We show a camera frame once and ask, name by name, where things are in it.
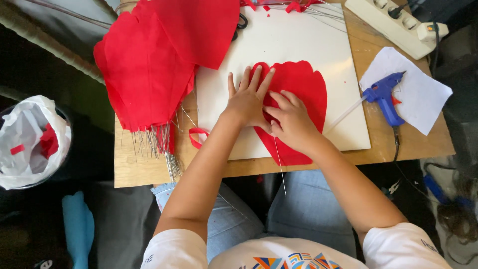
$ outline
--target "wooden table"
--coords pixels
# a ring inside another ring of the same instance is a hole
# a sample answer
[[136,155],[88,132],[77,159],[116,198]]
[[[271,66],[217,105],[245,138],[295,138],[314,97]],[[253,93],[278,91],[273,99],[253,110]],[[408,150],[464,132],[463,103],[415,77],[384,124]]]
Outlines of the wooden table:
[[[400,4],[406,0],[396,0]],[[329,1],[341,2],[342,8],[347,10],[343,3],[345,0]],[[375,55],[384,46],[394,46],[392,42],[385,37],[372,35],[363,31],[355,23],[348,22],[348,15],[345,15],[348,29],[348,38],[352,57],[355,64],[355,72],[358,80],[363,76]],[[424,73],[430,75],[430,69],[425,58],[420,60],[412,59],[408,54],[394,46],[400,53],[408,57]],[[197,105],[195,95],[189,94],[183,101],[183,107],[189,117],[197,124]],[[354,165],[390,162],[395,154],[395,143],[393,130],[385,121],[385,117],[377,103],[363,103],[367,127],[369,129],[371,149],[355,150],[343,152],[347,159]],[[192,161],[197,153],[189,140],[187,130],[193,127],[192,122],[182,112],[178,112],[180,128],[183,132],[178,132],[175,127],[175,155],[179,159],[184,170]],[[428,136],[420,133],[415,127],[405,123],[400,126],[400,152],[398,160],[420,159],[427,157],[446,156],[454,154],[450,134],[443,118],[440,114],[431,129]],[[134,153],[140,149],[139,140],[136,139],[136,145],[133,146],[133,140],[129,131],[123,131],[117,118],[115,118],[115,187],[131,187],[147,184],[157,184],[170,182],[168,170],[163,157],[146,157],[146,148],[142,152]],[[308,170],[315,169],[315,164],[283,167],[283,171]],[[276,165],[272,157],[245,159],[229,161],[224,177],[257,175],[263,173],[279,172],[280,168]]]

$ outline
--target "white board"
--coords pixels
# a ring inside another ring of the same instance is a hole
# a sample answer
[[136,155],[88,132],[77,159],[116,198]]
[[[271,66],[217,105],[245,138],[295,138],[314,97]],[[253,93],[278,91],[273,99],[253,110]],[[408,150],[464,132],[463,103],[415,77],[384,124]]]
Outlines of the white board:
[[[316,11],[343,17],[340,4],[312,5]],[[306,13],[258,7],[241,8],[249,25],[238,30],[219,70],[201,67],[196,75],[198,126],[210,131],[228,102],[228,73],[240,82],[246,66],[266,62],[308,61],[326,82],[327,111],[323,133],[341,151],[370,148],[363,107],[360,105],[329,131],[329,125],[360,99],[346,28],[340,20]],[[245,128],[229,160],[270,157],[254,128]]]

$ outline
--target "blue glue gun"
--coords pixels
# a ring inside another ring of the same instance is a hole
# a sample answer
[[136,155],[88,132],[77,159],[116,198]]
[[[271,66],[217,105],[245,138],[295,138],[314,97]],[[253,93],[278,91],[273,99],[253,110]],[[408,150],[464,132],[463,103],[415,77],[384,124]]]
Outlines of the blue glue gun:
[[398,126],[405,123],[405,121],[397,114],[392,102],[391,91],[403,78],[403,74],[393,73],[385,78],[375,82],[372,86],[363,92],[363,96],[367,97],[367,101],[377,101],[382,109],[383,115],[390,126]]

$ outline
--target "plastic bag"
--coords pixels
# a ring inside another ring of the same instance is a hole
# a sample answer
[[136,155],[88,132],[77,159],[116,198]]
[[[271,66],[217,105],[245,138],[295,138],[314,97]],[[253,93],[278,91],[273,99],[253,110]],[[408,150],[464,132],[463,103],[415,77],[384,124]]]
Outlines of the plastic bag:
[[[2,187],[9,190],[37,183],[60,167],[70,148],[71,128],[56,113],[54,101],[41,95],[27,98],[3,119],[0,129]],[[46,159],[39,142],[48,123],[55,131],[58,150]],[[24,150],[18,153],[12,150],[19,146]]]

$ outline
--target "jeans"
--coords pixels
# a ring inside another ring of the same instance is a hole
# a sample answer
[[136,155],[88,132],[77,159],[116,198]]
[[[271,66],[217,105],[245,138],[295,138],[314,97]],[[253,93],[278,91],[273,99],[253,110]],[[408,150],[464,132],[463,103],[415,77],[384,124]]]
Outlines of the jeans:
[[[269,209],[264,226],[256,214],[224,183],[207,223],[207,260],[249,239],[267,236],[302,238],[356,257],[352,226],[320,170],[288,172]],[[175,183],[151,191],[163,211]]]

